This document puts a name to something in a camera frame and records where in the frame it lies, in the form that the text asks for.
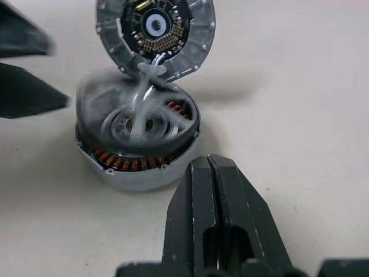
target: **round metal plate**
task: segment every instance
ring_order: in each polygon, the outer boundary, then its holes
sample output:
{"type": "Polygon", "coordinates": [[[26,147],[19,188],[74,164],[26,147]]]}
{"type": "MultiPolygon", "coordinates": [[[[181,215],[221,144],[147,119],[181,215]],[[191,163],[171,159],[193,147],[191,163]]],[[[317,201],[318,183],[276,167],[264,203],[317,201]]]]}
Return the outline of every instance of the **round metal plate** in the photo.
{"type": "Polygon", "coordinates": [[[97,0],[97,33],[118,68],[135,76],[162,53],[167,81],[198,70],[215,27],[212,0],[97,0]]]}

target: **brushless motor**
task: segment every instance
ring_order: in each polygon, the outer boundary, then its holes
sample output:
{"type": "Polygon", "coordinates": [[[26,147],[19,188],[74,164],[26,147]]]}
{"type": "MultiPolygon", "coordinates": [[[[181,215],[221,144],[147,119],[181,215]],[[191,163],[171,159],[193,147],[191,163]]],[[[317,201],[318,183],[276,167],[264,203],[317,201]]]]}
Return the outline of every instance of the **brushless motor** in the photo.
{"type": "Polygon", "coordinates": [[[160,86],[149,83],[153,94],[146,101],[155,105],[146,114],[138,139],[144,147],[138,143],[130,148],[135,122],[129,108],[138,85],[119,72],[99,73],[85,82],[77,94],[75,141],[106,183],[117,189],[145,191],[181,178],[197,158],[201,119],[192,98],[179,87],[171,84],[176,91],[164,93],[160,86]]]}
{"type": "Polygon", "coordinates": [[[202,65],[215,25],[212,0],[97,0],[97,33],[118,70],[79,88],[75,141],[113,187],[170,184],[198,156],[198,107],[172,81],[202,65]]]}

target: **copper coil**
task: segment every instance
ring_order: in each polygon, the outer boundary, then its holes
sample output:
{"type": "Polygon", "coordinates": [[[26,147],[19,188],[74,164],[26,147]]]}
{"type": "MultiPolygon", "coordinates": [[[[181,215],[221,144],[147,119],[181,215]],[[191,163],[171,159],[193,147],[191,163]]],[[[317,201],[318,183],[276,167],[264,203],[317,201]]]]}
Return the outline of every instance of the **copper coil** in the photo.
{"type": "Polygon", "coordinates": [[[157,167],[157,162],[155,158],[149,158],[149,165],[152,169],[155,169],[157,167]]]}
{"type": "Polygon", "coordinates": [[[140,169],[140,165],[139,165],[139,160],[133,160],[132,162],[132,170],[133,171],[138,171],[140,169]]]}
{"type": "Polygon", "coordinates": [[[108,166],[112,166],[113,165],[113,162],[116,160],[116,156],[110,156],[110,158],[108,158],[107,160],[106,160],[106,164],[108,165],[108,166]]]}
{"type": "Polygon", "coordinates": [[[129,171],[130,170],[131,163],[129,160],[125,160],[125,163],[122,166],[123,171],[129,171]]]}
{"type": "Polygon", "coordinates": [[[100,156],[103,152],[105,152],[105,149],[100,148],[100,147],[96,147],[92,151],[96,156],[100,156]]]}
{"type": "Polygon", "coordinates": [[[167,107],[170,108],[172,111],[176,111],[177,113],[181,114],[183,117],[188,118],[186,111],[181,105],[171,101],[167,103],[167,107]]]}
{"type": "Polygon", "coordinates": [[[124,160],[122,159],[122,158],[118,158],[117,160],[116,160],[116,162],[114,163],[114,167],[116,168],[116,169],[119,169],[122,165],[123,165],[123,162],[124,162],[124,160]]]}
{"type": "Polygon", "coordinates": [[[105,162],[109,157],[111,156],[111,153],[110,152],[105,152],[103,153],[101,156],[100,156],[100,160],[102,162],[105,162]]]}

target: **white surface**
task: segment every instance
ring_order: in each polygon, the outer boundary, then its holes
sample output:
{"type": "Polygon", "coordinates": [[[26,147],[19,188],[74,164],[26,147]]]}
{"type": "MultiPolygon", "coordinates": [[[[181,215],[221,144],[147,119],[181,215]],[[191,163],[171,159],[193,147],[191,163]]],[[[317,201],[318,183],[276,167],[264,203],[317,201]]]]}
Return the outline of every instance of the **white surface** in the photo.
{"type": "MultiPolygon", "coordinates": [[[[74,96],[112,65],[94,0],[13,0],[54,57],[13,59],[74,96]]],[[[179,83],[202,109],[204,152],[234,159],[269,204],[294,265],[369,256],[369,2],[219,0],[217,38],[179,83]]],[[[73,148],[74,108],[0,120],[0,276],[113,276],[159,260],[174,188],[121,194],[73,148]]]]}

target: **black plastic tool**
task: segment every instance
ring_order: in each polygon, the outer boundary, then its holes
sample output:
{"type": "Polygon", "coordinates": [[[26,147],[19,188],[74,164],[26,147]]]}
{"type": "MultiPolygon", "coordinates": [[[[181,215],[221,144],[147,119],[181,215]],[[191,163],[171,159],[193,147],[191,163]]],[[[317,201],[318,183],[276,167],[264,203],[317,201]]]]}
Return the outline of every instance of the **black plastic tool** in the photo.
{"type": "MultiPolygon", "coordinates": [[[[45,33],[0,1],[0,58],[48,55],[45,33]]],[[[69,98],[26,70],[0,63],[0,117],[20,118],[67,106],[69,98]]]]}
{"type": "MultiPolygon", "coordinates": [[[[295,269],[267,204],[236,164],[194,160],[168,208],[161,264],[128,264],[116,277],[306,277],[295,269]]],[[[369,260],[323,264],[319,277],[369,276],[369,260]]]]}

